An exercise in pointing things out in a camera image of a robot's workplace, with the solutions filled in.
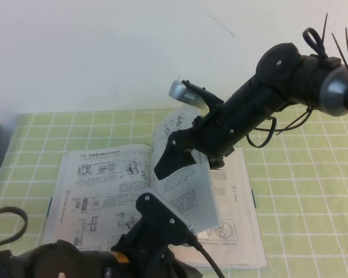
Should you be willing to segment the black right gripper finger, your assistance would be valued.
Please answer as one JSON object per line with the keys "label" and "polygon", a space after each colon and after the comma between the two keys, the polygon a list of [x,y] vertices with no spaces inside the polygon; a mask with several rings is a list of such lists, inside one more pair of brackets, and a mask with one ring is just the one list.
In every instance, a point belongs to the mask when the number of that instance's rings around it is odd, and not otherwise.
{"label": "black right gripper finger", "polygon": [[224,157],[208,157],[209,167],[211,170],[218,170],[224,166]]}
{"label": "black right gripper finger", "polygon": [[193,142],[191,131],[174,131],[168,137],[164,153],[154,167],[159,180],[169,177],[175,171],[196,164],[191,154]]}

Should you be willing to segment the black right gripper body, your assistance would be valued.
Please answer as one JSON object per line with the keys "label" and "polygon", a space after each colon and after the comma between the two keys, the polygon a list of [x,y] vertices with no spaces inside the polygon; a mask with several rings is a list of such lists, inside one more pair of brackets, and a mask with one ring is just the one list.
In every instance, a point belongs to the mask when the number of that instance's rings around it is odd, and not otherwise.
{"label": "black right gripper body", "polygon": [[233,146],[250,132],[250,105],[217,102],[209,112],[194,121],[188,131],[187,146],[208,157],[219,159],[232,153]]}

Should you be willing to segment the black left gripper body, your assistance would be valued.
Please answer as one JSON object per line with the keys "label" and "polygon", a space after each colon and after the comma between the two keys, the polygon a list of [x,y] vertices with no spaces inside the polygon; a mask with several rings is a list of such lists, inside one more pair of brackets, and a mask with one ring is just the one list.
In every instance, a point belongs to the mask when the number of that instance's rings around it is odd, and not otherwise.
{"label": "black left gripper body", "polygon": [[183,243],[155,232],[129,231],[122,235],[112,251],[126,256],[123,266],[133,277],[203,277],[196,268],[185,264],[169,249]]}

